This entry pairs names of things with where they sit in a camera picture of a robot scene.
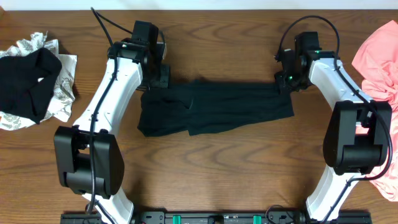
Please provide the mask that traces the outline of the black shirt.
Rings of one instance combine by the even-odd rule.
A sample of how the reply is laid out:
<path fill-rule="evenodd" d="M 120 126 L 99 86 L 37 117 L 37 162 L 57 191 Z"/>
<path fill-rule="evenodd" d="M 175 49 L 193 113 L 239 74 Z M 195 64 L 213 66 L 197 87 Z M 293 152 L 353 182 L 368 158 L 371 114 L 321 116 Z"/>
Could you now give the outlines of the black shirt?
<path fill-rule="evenodd" d="M 145 91 L 141 109 L 137 128 L 146 137 L 215 134 L 294 115 L 290 95 L 274 83 L 179 83 Z"/>

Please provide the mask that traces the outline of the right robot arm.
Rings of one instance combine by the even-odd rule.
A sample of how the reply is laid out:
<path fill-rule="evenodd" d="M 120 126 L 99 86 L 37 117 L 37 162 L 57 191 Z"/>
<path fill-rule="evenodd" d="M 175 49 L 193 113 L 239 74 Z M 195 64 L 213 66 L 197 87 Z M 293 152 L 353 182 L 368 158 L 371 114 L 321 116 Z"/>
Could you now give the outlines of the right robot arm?
<path fill-rule="evenodd" d="M 307 223 L 336 223 L 340 208 L 358 182 L 382 177 L 391 163 L 392 109 L 360 90 L 333 51 L 319 47 L 286 49 L 275 59 L 275 79 L 283 92 L 315 85 L 332 110 L 323 140 L 325 170 L 306 199 Z"/>

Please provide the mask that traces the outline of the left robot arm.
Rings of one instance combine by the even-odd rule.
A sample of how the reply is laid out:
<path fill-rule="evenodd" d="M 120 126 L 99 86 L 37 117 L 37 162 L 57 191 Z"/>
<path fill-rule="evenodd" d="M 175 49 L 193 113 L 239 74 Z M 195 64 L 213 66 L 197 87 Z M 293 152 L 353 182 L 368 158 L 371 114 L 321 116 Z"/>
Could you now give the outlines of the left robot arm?
<path fill-rule="evenodd" d="M 121 184 L 124 161 L 117 144 L 121 120 L 133 93 L 166 87 L 165 42 L 122 40 L 108 50 L 104 77 L 73 126 L 60 126 L 54 147 L 60 185 L 89 201 L 103 223 L 131 223 L 134 204 Z"/>

